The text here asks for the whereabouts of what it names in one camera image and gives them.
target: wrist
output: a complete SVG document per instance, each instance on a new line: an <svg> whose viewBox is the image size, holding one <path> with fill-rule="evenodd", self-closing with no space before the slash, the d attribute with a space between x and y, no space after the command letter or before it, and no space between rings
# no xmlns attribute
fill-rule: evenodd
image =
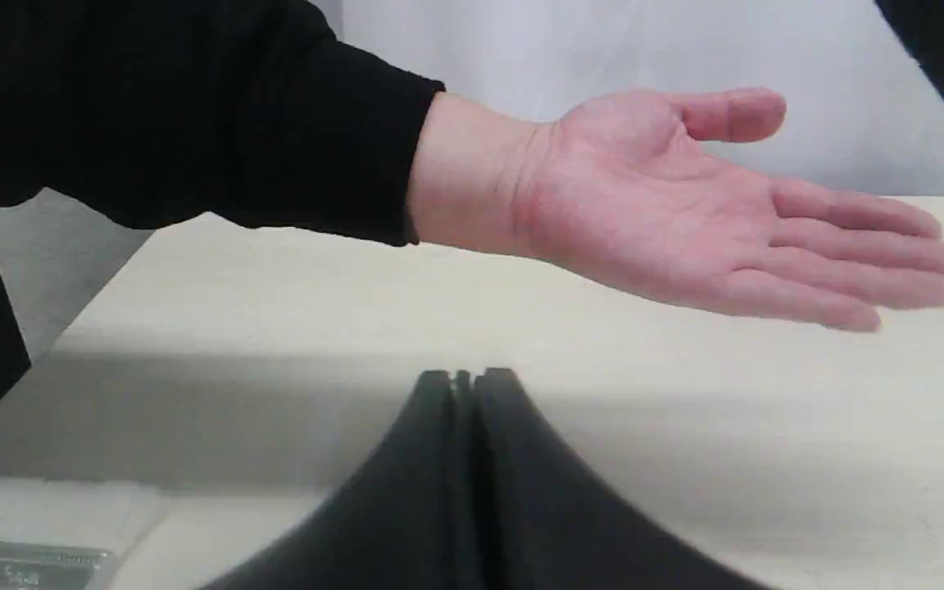
<svg viewBox="0 0 944 590"><path fill-rule="evenodd" d="M542 126L439 93L417 143L407 194L417 238L528 255L515 204Z"/></svg>

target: black long-sleeve shirt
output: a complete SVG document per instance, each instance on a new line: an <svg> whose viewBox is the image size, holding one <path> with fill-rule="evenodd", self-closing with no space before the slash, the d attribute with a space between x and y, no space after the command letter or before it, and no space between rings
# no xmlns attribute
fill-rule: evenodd
<svg viewBox="0 0 944 590"><path fill-rule="evenodd" d="M0 0L0 206L49 187L132 228L210 211L403 245L442 89L304 0Z"/></svg>

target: white backdrop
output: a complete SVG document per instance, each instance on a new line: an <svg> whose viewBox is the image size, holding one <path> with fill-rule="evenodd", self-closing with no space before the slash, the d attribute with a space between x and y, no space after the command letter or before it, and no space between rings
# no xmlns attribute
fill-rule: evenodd
<svg viewBox="0 0 944 590"><path fill-rule="evenodd" d="M944 194L944 104L869 0L344 0L345 39L517 116L606 91L765 85L772 141L718 146L775 175Z"/></svg>

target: hand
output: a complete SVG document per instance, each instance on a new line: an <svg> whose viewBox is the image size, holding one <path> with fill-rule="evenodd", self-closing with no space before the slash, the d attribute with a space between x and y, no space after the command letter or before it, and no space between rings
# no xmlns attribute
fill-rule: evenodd
<svg viewBox="0 0 944 590"><path fill-rule="evenodd" d="M514 182L528 254L656 302L879 328L944 306L939 221L903 202L771 179L709 156L783 122L763 89L595 98L539 127Z"/></svg>

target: person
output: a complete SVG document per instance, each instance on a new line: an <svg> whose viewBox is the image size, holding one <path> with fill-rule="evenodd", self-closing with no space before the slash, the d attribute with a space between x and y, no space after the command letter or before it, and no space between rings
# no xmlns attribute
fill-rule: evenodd
<svg viewBox="0 0 944 590"><path fill-rule="evenodd" d="M338 41L304 0L0 0L0 206L50 187L131 228L439 243L850 331L944 306L927 212L704 149L784 113L767 89L634 89L534 123Z"/></svg>

